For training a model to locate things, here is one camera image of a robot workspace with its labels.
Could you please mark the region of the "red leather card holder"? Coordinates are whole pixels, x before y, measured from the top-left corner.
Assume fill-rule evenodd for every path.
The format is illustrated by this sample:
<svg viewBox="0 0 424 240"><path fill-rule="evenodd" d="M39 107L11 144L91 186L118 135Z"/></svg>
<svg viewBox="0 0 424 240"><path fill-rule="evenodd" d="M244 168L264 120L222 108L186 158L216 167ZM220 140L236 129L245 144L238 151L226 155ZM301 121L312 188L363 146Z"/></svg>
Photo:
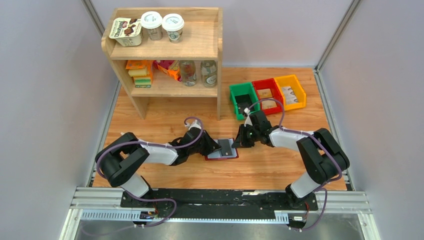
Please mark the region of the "red leather card holder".
<svg viewBox="0 0 424 240"><path fill-rule="evenodd" d="M214 139L217 143L218 143L218 140L219 139L226 139L226 138L218 138L218 139ZM231 139L231 146L232 146L232 143L234 142L234 138L230 138ZM214 153L212 153L212 154L210 154L210 155L208 155L208 156L206 156L206 157L204 157L204 159L206 160L206 161L218 161L218 160L230 160L230 159L237 159L239 157L239 154L238 154L238 151L237 151L237 149L236 148L232 148L232 156L229 156L229 157L222 157L221 156L221 153L220 153L220 150L219 151L216 151L216 152L214 152Z"/></svg>

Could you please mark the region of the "dark credit card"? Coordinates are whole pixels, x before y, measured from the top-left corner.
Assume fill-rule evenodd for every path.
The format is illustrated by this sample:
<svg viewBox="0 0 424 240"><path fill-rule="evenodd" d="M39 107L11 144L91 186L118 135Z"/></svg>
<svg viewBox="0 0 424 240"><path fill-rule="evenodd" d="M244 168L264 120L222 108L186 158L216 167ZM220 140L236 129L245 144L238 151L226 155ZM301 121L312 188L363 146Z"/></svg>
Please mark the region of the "dark credit card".
<svg viewBox="0 0 424 240"><path fill-rule="evenodd" d="M218 144L220 145L220 155L222 157L230 157L233 155L232 147L231 147L231 139L219 139Z"/></svg>
<svg viewBox="0 0 424 240"><path fill-rule="evenodd" d="M239 114L242 114L245 108L253 104L249 94L236 95L234 98Z"/></svg>

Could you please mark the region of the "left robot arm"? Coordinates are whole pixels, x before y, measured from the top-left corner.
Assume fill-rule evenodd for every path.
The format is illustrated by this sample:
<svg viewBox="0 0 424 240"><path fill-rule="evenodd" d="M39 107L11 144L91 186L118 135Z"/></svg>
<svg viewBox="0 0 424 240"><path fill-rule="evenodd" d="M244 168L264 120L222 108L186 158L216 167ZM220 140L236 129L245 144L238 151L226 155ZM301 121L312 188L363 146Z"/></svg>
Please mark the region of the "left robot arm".
<svg viewBox="0 0 424 240"><path fill-rule="evenodd" d="M137 174L142 164L177 166L194 154L208 156L221 146L201 128L192 127L182 137L166 144L144 142L127 132L95 156L96 167L111 187L121 187L140 207L153 201L150 185Z"/></svg>

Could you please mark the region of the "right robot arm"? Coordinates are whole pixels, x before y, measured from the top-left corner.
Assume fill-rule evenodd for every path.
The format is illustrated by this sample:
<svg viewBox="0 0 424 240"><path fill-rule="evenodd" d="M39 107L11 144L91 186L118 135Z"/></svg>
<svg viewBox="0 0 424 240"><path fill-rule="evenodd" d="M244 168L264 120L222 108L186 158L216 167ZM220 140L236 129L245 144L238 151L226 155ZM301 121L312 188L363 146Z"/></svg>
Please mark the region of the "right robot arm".
<svg viewBox="0 0 424 240"><path fill-rule="evenodd" d="M251 148L256 142L300 153L305 173L285 189L286 205L294 210L305 203L308 195L341 177L350 167L349 158L328 129L300 131L272 125L262 111L247 116L239 126L232 147Z"/></svg>

